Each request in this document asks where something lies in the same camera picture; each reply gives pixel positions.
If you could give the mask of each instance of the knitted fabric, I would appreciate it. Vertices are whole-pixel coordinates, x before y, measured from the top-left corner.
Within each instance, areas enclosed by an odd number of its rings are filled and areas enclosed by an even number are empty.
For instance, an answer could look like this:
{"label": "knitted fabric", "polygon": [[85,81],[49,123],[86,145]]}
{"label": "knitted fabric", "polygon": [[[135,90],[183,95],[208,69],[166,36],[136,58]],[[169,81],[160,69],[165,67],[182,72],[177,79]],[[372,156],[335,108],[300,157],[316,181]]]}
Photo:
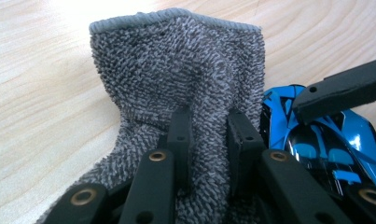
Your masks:
{"label": "knitted fabric", "polygon": [[226,118],[236,107],[258,127],[265,57],[260,29],[172,8],[97,21],[90,30],[94,63],[121,123],[113,151],[75,185],[112,189],[133,177],[141,156],[167,132],[172,113],[188,105],[192,189],[177,192],[176,223],[255,222],[250,202],[228,203]]}

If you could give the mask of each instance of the light wooden table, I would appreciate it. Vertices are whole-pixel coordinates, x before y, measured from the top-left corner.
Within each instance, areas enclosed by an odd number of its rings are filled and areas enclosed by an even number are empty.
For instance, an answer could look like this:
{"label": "light wooden table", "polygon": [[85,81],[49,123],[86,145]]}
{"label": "light wooden table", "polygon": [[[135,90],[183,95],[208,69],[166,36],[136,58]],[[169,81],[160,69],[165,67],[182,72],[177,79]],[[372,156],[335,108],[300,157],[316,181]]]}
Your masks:
{"label": "light wooden table", "polygon": [[[261,26],[266,89],[376,59],[376,1],[0,0],[0,223],[34,222],[115,143],[89,23],[167,7]],[[355,111],[376,129],[376,103]]]}

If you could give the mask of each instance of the blue toy car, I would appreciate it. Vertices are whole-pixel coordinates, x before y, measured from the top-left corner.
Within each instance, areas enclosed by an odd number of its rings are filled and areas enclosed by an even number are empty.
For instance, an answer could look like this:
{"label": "blue toy car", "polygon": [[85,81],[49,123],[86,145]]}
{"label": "blue toy car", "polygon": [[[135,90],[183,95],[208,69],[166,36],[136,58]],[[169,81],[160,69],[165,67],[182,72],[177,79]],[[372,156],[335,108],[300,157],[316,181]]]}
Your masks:
{"label": "blue toy car", "polygon": [[305,89],[300,85],[265,92],[260,134],[270,149],[290,152],[335,197],[346,185],[376,186],[376,132],[352,110],[298,123],[292,104]]}

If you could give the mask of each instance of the shiny blue surface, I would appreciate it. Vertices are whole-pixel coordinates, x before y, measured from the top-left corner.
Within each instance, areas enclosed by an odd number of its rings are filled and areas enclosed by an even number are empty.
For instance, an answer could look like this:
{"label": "shiny blue surface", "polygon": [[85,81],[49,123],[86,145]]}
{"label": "shiny blue surface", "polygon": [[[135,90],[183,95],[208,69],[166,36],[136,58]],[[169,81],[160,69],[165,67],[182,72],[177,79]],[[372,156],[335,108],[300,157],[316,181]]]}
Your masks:
{"label": "shiny blue surface", "polygon": [[[285,86],[272,88],[265,92],[263,104],[270,109],[270,124],[269,124],[269,148],[285,150],[287,138],[295,129],[302,124],[299,124],[291,106],[294,99],[304,90],[302,86]],[[357,115],[352,110],[345,110],[341,112],[343,120],[341,125],[336,124],[331,117],[325,116],[316,119],[309,124],[311,131],[316,136],[316,143],[318,151],[313,146],[294,145],[290,151],[294,156],[308,158],[314,160],[320,158],[345,166],[359,164],[362,167],[369,179],[376,185],[376,138],[375,133],[370,128],[369,122],[363,117]],[[328,140],[325,138],[325,133],[331,132],[337,142],[343,144],[342,148],[328,146]],[[358,182],[357,174],[353,172],[333,170],[334,177],[337,179],[346,180],[349,183]]]}

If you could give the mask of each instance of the wood grain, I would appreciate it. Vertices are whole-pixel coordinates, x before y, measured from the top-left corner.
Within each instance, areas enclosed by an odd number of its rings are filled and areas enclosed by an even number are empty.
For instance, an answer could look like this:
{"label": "wood grain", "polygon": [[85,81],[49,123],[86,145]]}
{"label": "wood grain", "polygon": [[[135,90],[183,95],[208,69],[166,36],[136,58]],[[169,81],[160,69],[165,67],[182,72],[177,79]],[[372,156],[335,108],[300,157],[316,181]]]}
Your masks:
{"label": "wood grain", "polygon": [[[0,0],[0,223],[35,222],[112,150],[119,114],[90,22],[168,7],[261,26],[266,89],[376,59],[376,1]],[[376,103],[355,111],[376,129]]]}

